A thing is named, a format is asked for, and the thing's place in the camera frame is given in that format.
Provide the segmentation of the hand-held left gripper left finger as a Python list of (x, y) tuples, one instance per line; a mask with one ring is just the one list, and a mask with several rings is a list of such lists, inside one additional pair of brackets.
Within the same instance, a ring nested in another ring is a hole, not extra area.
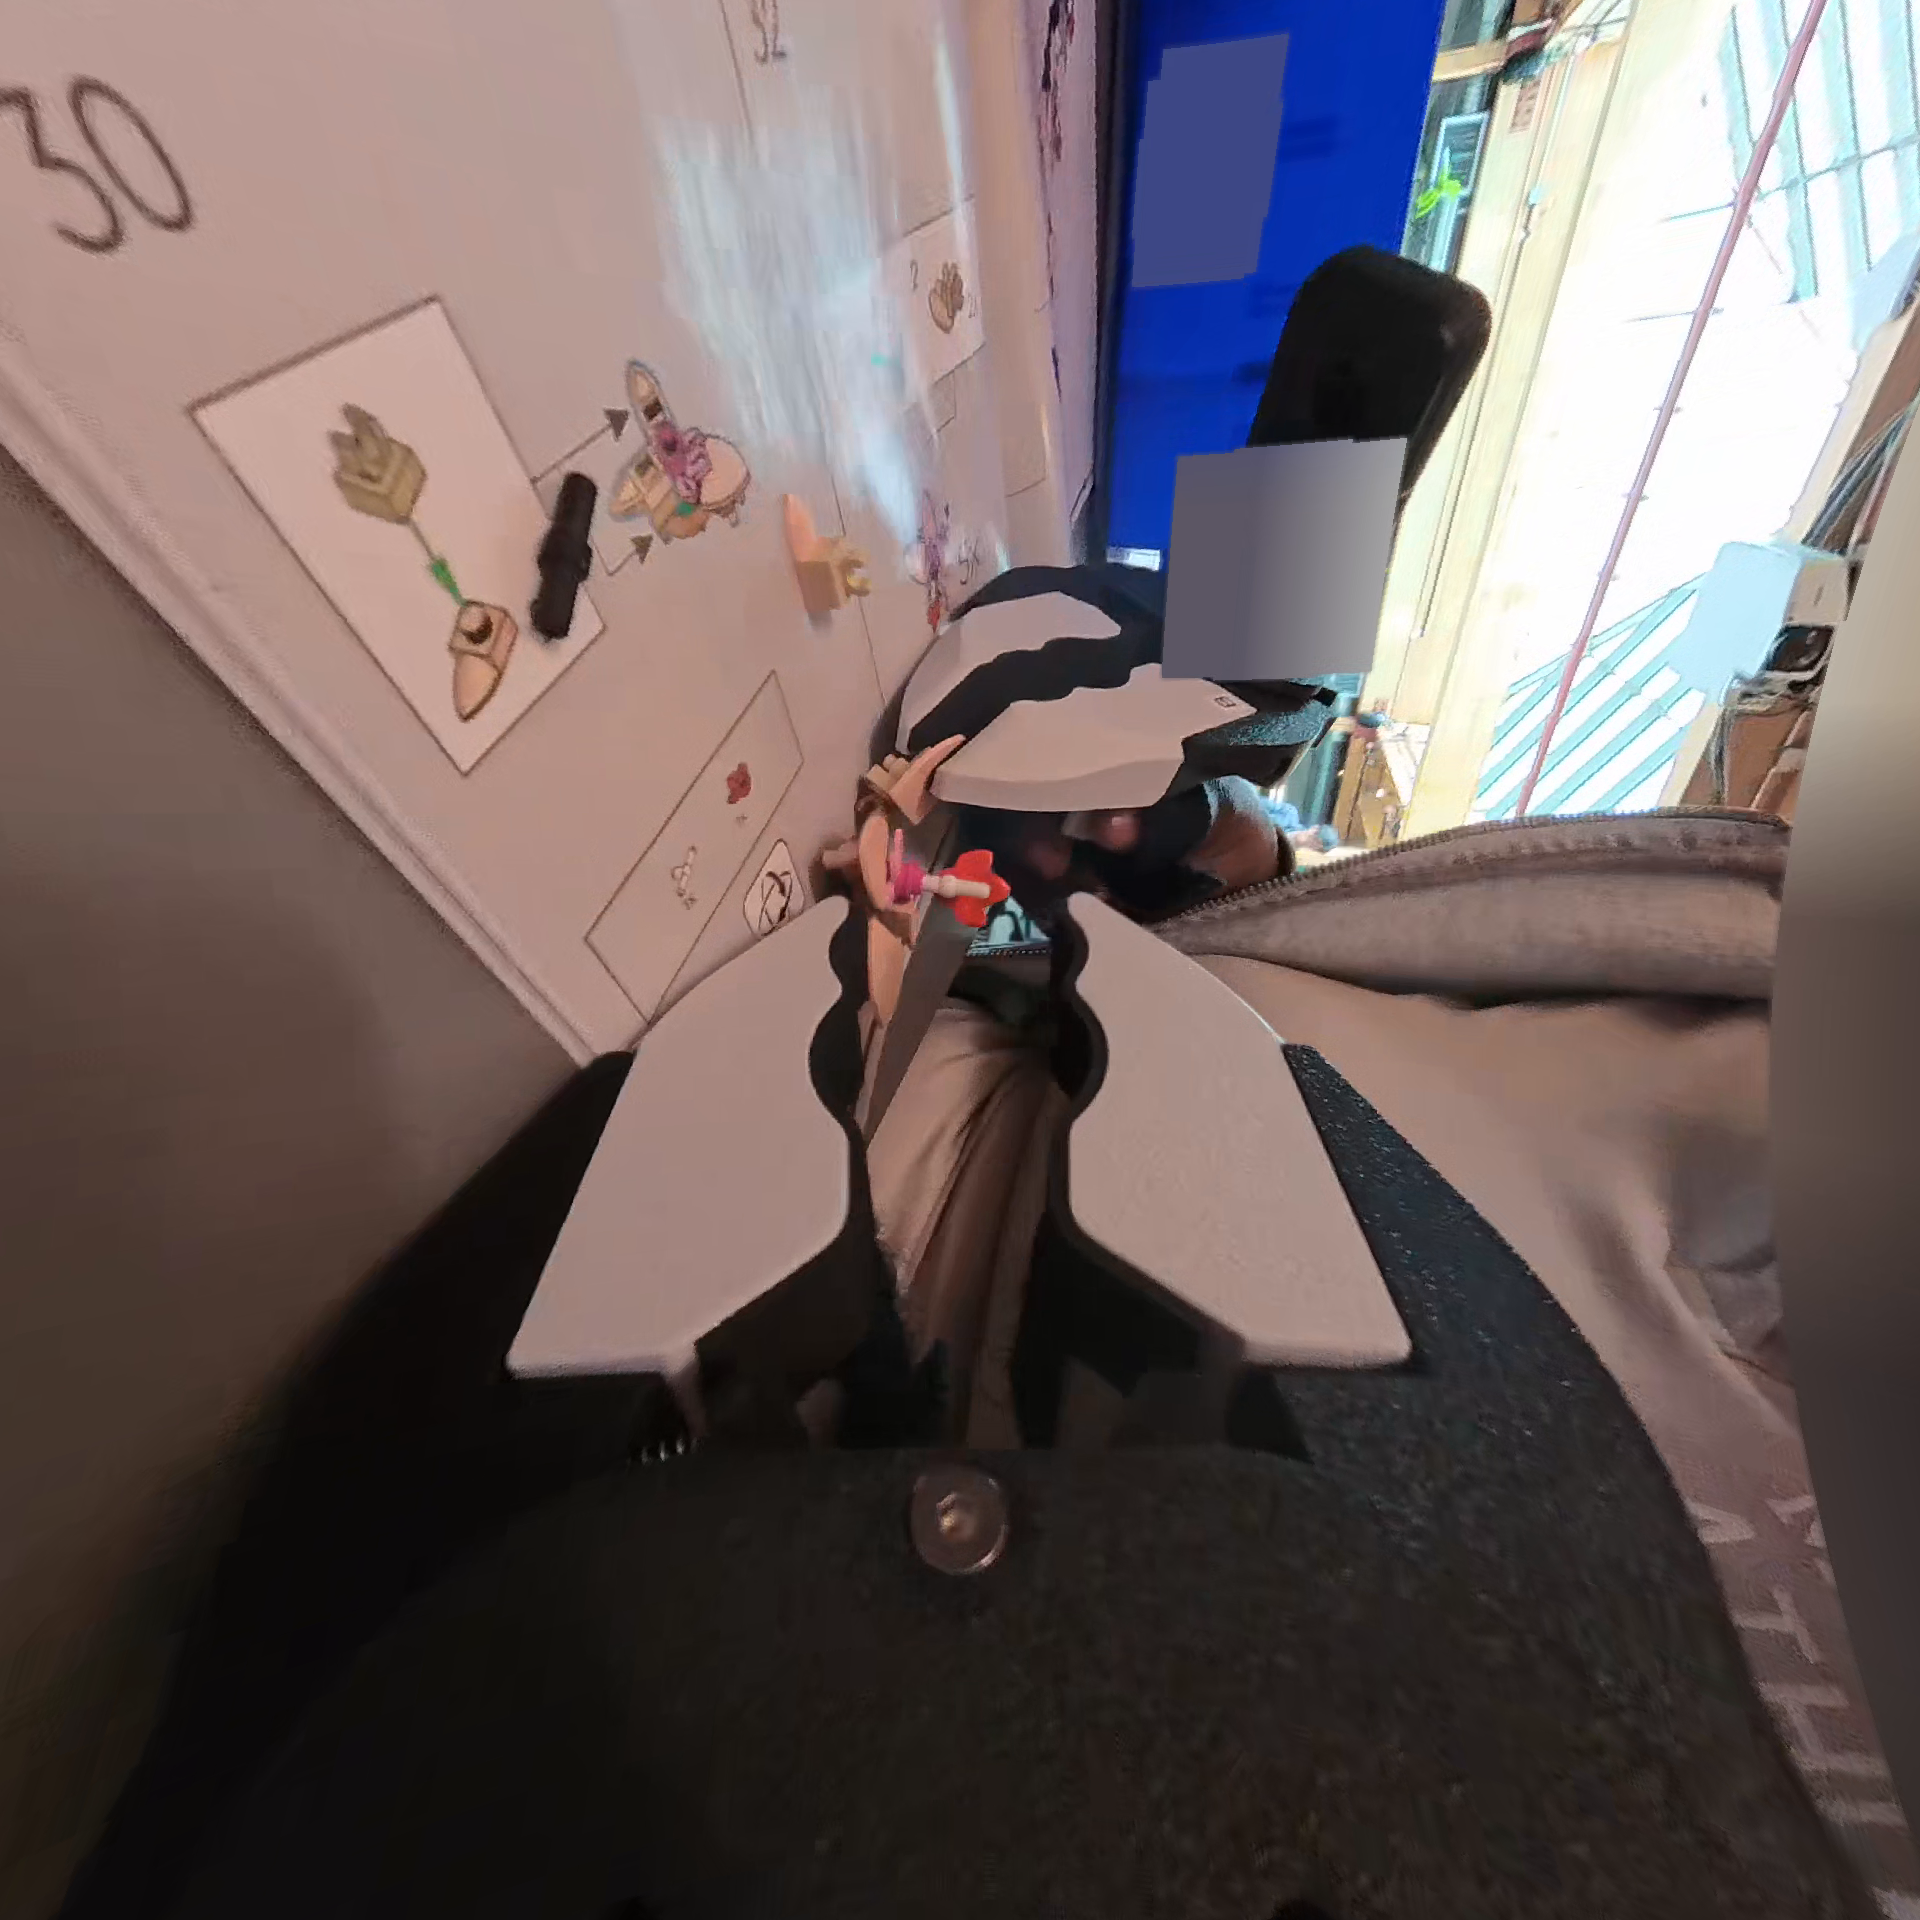
[(885, 1293), (858, 1013), (867, 926), (831, 896), (637, 1042), (508, 1349), (517, 1379), (652, 1376), (800, 1403)]

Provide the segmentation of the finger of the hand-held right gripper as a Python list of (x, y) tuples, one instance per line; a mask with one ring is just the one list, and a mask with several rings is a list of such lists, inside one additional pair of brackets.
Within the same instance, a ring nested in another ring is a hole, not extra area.
[(1144, 808), (1172, 787), (1191, 737), (1260, 715), (1218, 683), (1141, 662), (1111, 687), (1005, 706), (941, 760), (930, 790), (979, 808)]
[(893, 749), (982, 736), (1010, 709), (1119, 687), (1164, 649), (1162, 615), (1084, 568), (1008, 568), (932, 634), (898, 694)]

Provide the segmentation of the tan brick model red flower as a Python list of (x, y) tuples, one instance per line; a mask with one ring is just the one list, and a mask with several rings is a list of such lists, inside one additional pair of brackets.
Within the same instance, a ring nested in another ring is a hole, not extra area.
[(980, 931), (1010, 896), (991, 853), (972, 850), (938, 866), (906, 843), (907, 827), (930, 817), (932, 776), (966, 742), (966, 736), (947, 736), (914, 757), (878, 758), (858, 782), (853, 833), (820, 854), (828, 874), (867, 909), (871, 952), (887, 961), (906, 961), (932, 904), (947, 904), (963, 929)]

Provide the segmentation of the small tan brick piece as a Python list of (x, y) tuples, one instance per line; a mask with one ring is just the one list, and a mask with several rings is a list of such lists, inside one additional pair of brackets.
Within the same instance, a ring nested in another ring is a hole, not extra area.
[(869, 597), (869, 561), (844, 535), (820, 529), (803, 495), (781, 495), (784, 546), (808, 621)]

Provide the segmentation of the person's right forearm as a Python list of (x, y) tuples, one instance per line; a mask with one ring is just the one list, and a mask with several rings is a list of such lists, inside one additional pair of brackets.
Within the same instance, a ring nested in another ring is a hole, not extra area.
[(1784, 821), (1725, 806), (1474, 823), (1154, 929), (1191, 958), (1467, 1002), (1766, 1000), (1790, 847)]

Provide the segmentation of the grey desk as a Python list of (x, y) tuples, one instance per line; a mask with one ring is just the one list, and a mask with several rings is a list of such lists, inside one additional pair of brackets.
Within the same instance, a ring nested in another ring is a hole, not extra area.
[(5, 1914), (351, 1296), (575, 1063), (5, 451)]

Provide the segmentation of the person's right hand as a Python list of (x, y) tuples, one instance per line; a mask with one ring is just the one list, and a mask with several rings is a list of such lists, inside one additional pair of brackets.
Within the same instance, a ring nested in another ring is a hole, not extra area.
[(1148, 806), (1084, 806), (1044, 823), (1023, 864), (1052, 896), (1092, 894), (1133, 920), (1162, 920), (1293, 867), (1280, 806), (1221, 776)]

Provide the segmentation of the large blue plastic bin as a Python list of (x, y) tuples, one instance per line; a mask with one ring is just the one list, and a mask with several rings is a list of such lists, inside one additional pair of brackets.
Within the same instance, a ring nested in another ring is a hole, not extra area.
[(1304, 277), (1402, 248), (1447, 5), (1112, 5), (1090, 553), (1168, 550)]

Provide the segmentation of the person's beige trousers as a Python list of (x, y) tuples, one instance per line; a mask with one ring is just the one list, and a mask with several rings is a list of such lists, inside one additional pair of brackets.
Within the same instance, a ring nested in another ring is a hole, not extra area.
[(1013, 1354), (1063, 1117), (1047, 1046), (949, 1000), (869, 1144), (907, 1349), (944, 1350), (944, 1432), (974, 1448), (1020, 1437)]

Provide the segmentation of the person's grey hoodie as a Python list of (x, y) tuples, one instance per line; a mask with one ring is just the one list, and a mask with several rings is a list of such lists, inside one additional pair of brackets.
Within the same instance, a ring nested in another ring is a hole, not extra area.
[(1707, 1545), (1743, 1657), (1884, 1914), (1915, 1835), (1807, 1464), (1768, 1192), (1768, 998), (1467, 1002), (1196, 958), (1316, 1048), (1547, 1283)]

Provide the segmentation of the red pole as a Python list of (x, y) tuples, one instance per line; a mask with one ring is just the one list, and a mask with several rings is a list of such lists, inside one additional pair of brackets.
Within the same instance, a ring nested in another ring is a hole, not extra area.
[(1523, 808), (1588, 640), (1700, 579), (1728, 541), (1774, 531), (1838, 398), (1848, 278), (1820, 264), (1802, 119), (1839, 5), (1686, 5), (1683, 25), (1692, 40), (1638, 94), (1574, 280), (1580, 382), (1550, 466), (1554, 497), (1580, 506), (1552, 549), (1574, 566)]

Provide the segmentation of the small black brick piece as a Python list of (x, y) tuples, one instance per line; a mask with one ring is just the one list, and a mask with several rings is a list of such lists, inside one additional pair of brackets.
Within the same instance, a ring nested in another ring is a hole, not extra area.
[(582, 471), (565, 471), (534, 554), (530, 621), (541, 640), (562, 640), (591, 568), (591, 518), (596, 485)]

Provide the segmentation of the white box device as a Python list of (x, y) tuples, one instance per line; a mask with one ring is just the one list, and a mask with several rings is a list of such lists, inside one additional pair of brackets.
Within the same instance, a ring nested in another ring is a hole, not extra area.
[(1854, 593), (1854, 566), (1805, 543), (1725, 543), (1695, 584), (1686, 625), (1671, 649), (1677, 683), (1717, 701), (1734, 683), (1768, 671), (1784, 649), (1787, 671), (1813, 662), (1814, 637), (1830, 637)]

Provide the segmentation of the building instruction booklet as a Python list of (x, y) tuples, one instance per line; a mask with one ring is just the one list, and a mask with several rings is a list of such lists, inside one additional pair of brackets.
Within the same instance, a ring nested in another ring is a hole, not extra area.
[[(1056, 161), (1044, 5), (5, 5), (6, 451), (578, 1057), (800, 899), (947, 615), (1072, 554), (1066, 15)], [(824, 621), (784, 493), (869, 561)]]

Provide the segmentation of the wooden shelf frame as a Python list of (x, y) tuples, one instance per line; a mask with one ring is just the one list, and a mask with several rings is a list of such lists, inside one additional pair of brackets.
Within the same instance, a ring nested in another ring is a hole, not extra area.
[(1460, 199), (1420, 219), (1490, 307), (1486, 354), (1415, 487), (1388, 576), (1365, 703), (1335, 816), (1357, 847), (1464, 823), (1509, 687), (1554, 653), (1573, 561), (1552, 549), (1580, 506), (1554, 497), (1554, 418), (1578, 386), (1578, 274), (1595, 257), (1608, 167), (1645, 83), (1668, 5), (1515, 5), (1490, 80), (1476, 173), (1463, 134), (1434, 158)]

